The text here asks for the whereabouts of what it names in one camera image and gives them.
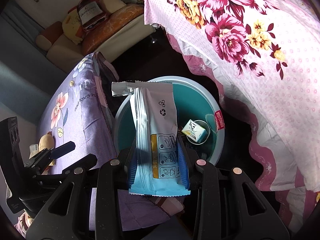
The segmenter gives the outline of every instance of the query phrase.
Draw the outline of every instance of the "hennessy bottle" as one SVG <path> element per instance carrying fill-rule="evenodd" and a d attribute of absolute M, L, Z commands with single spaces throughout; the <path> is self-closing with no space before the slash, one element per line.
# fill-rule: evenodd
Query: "hennessy bottle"
<path fill-rule="evenodd" d="M 82 27 L 86 32 L 93 30 L 104 20 L 108 19 L 108 15 L 100 7 L 98 0 L 81 0 L 77 6 L 77 11 Z"/>

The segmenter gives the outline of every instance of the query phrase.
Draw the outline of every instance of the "couch armrest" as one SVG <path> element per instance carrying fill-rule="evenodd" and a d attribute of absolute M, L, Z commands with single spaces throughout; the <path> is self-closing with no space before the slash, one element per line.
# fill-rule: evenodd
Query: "couch armrest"
<path fill-rule="evenodd" d="M 62 22 L 55 22 L 40 32 L 36 37 L 36 44 L 44 51 L 48 51 L 52 44 L 63 34 Z"/>

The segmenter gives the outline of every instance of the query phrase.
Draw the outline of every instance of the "trash can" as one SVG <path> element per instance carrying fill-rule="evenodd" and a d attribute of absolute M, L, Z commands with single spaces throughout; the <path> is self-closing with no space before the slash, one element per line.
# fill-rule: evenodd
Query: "trash can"
<path fill-rule="evenodd" d="M 165 76 L 150 81 L 173 84 L 178 127 L 184 127 L 190 119 L 203 120 L 209 124 L 212 132 L 204 144 L 196 146 L 196 150 L 200 155 L 205 153 L 206 159 L 215 165 L 224 143 L 224 122 L 213 96 L 203 86 L 188 78 Z M 113 125 L 113 142 L 117 152 L 130 147 L 136 134 L 129 99 L 130 96 L 120 106 Z"/>

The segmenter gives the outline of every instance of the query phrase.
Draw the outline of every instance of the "white plastic bag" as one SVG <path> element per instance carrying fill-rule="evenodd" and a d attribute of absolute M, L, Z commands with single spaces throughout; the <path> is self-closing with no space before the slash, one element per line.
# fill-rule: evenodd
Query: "white plastic bag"
<path fill-rule="evenodd" d="M 115 82 L 112 93 L 133 93 L 130 105 L 136 126 L 137 169 L 129 192 L 156 196 L 190 194 L 180 178 L 172 83 Z"/>

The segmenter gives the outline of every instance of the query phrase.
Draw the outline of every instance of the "pink cloth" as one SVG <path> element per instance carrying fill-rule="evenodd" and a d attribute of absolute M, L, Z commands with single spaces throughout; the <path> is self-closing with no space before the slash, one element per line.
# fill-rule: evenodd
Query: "pink cloth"
<path fill-rule="evenodd" d="M 15 224 L 14 227 L 23 237 L 26 237 L 27 230 L 31 226 L 32 222 L 33 218 L 30 218 L 27 213 L 24 212 L 20 217 L 18 217 L 18 223 Z"/>
<path fill-rule="evenodd" d="M 307 4 L 145 0 L 145 23 L 165 27 L 219 68 L 276 131 L 307 189 L 320 191 L 320 24 Z"/>
<path fill-rule="evenodd" d="M 297 231 L 320 191 L 320 24 L 306 0 L 145 0 L 190 71 L 210 77 L 221 106 L 251 125 L 260 190 L 280 191 Z"/>

